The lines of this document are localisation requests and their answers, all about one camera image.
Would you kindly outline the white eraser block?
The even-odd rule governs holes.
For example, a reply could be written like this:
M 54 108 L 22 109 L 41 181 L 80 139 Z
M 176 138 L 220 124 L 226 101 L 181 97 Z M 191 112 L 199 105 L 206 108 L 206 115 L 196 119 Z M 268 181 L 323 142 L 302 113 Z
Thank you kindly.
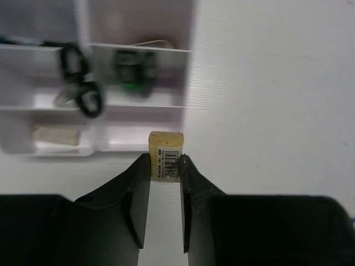
M 77 146 L 81 133 L 68 127 L 37 126 L 33 129 L 33 138 L 41 142 Z

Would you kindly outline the pink white stapler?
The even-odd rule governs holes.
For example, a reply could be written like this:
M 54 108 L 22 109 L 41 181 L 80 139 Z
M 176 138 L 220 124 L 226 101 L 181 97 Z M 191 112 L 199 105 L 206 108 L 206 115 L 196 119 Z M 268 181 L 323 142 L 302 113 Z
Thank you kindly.
M 150 47 L 150 48 L 163 48 L 163 49 L 174 49 L 172 42 L 165 39 L 150 40 L 147 42 L 141 42 L 132 44 L 132 46 L 137 47 Z

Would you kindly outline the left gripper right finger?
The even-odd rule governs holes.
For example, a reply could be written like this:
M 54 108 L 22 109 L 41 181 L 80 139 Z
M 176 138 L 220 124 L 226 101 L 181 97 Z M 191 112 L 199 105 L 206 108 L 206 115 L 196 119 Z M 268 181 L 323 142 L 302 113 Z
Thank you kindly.
M 203 176 L 188 155 L 179 159 L 182 235 L 188 265 L 215 265 L 209 199 L 225 193 Z

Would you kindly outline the green highlighter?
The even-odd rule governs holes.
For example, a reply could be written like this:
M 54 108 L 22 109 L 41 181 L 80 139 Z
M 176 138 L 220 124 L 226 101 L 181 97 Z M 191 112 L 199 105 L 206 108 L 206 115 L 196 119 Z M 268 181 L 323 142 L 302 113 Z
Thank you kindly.
M 136 90 L 142 82 L 142 62 L 138 52 L 116 50 L 113 57 L 114 72 L 119 85 L 126 90 Z

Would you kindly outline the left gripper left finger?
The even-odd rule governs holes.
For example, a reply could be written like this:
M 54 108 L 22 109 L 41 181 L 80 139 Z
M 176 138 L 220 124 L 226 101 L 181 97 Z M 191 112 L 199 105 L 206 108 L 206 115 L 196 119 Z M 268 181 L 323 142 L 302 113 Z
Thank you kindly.
M 137 265 L 144 247 L 150 193 L 150 156 L 75 200 L 85 231 L 80 265 Z

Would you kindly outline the black handled scissors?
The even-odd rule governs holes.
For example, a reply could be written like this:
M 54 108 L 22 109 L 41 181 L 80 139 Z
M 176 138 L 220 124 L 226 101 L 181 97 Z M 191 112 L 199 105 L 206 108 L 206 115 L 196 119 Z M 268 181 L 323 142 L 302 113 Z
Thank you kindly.
M 59 50 L 60 71 L 67 87 L 54 99 L 55 106 L 73 101 L 88 118 L 95 119 L 103 111 L 103 94 L 95 80 L 87 81 L 89 62 L 75 43 L 63 43 Z

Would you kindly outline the purple highlighter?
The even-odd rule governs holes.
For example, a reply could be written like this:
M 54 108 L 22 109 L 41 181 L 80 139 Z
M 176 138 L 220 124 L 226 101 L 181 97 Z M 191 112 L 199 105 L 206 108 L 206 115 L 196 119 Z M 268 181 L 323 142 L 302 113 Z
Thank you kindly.
M 143 58 L 143 81 L 141 95 L 144 98 L 150 96 L 157 77 L 156 56 L 154 52 L 146 52 Z

